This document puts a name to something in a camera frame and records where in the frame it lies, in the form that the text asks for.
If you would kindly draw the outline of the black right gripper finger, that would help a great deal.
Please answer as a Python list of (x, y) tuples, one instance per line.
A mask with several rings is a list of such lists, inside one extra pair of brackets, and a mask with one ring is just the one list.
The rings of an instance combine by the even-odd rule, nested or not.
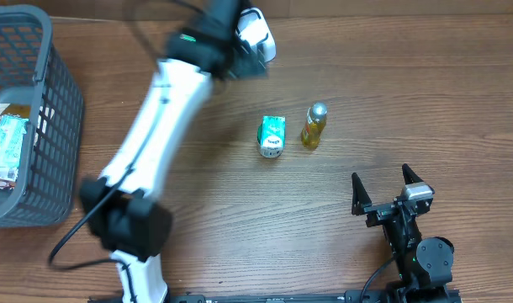
[(409, 185), (409, 184), (413, 184), (413, 183), (422, 183), (423, 182), (423, 179), (420, 178), (411, 168), (410, 166), (407, 164), (407, 163), (404, 163), (402, 165), (402, 173), (403, 173), (403, 178), (405, 180), (405, 184), (406, 185)]
[(352, 214), (364, 215), (365, 209), (373, 205), (362, 180), (357, 173), (352, 174)]

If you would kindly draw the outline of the green white tissue pack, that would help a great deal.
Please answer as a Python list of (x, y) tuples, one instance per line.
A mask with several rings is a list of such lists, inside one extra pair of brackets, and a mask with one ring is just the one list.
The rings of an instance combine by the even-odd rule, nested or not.
[(286, 119), (282, 116), (263, 116), (257, 130), (260, 154), (266, 158), (279, 157), (285, 147)]

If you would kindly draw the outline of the yellow dish soap bottle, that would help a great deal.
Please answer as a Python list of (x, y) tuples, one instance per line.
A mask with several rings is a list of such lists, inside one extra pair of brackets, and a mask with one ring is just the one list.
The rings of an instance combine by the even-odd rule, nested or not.
[(308, 108), (304, 128), (300, 137), (302, 144), (315, 149), (320, 143), (320, 137), (327, 122), (327, 106), (324, 103), (315, 103)]

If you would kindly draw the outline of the clear plastic snack bag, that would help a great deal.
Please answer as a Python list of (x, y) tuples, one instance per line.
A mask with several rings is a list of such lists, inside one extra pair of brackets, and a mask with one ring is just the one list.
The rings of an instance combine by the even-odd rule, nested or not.
[(0, 189), (13, 190), (19, 175), (24, 136), (29, 122), (28, 105), (0, 104)]

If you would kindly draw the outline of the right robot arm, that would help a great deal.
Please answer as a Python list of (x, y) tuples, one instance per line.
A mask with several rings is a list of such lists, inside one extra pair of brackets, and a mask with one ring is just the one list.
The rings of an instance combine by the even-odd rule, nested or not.
[[(374, 205), (362, 180), (352, 174), (352, 214), (365, 215), (368, 227), (381, 226), (392, 257), (381, 265), (359, 291), (348, 290), (347, 302), (461, 303), (452, 282), (453, 244), (445, 237), (424, 238), (416, 219), (428, 213), (435, 190), (408, 164), (402, 165), (405, 186), (400, 195), (386, 204)], [(384, 290), (370, 291), (372, 282), (395, 263), (399, 280), (387, 283)]]

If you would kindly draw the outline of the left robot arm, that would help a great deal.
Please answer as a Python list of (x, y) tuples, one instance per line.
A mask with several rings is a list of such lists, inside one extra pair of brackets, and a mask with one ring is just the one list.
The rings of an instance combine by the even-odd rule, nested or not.
[(120, 302), (169, 300), (161, 250), (173, 218), (159, 203), (167, 170), (214, 81), (262, 75), (275, 55), (263, 13), (249, 1), (211, 1), (169, 37), (124, 142), (79, 191), (84, 220), (117, 268)]

